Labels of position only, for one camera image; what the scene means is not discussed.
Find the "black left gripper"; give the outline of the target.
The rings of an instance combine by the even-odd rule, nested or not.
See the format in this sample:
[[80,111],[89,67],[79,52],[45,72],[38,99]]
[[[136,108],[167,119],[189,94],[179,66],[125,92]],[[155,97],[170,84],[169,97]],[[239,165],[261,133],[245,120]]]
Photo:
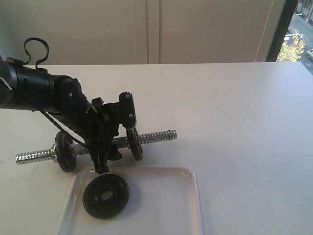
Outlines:
[[89,102],[85,96],[58,96],[46,111],[84,139],[96,173],[109,172],[107,160],[122,159],[119,141],[99,144],[113,136],[116,126],[121,124],[122,99],[113,103],[101,103],[99,97]]

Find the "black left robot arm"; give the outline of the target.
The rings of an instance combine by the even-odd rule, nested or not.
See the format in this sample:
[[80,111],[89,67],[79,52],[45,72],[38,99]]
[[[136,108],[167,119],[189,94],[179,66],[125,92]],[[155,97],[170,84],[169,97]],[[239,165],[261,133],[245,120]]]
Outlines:
[[122,157],[113,139],[123,124],[123,98],[110,104],[99,97],[88,100],[77,79],[7,59],[0,63],[0,106],[40,112],[59,129],[51,149],[21,153],[18,164],[55,160],[64,172],[72,172],[77,165],[75,144],[91,156],[99,174],[109,171],[108,161]]

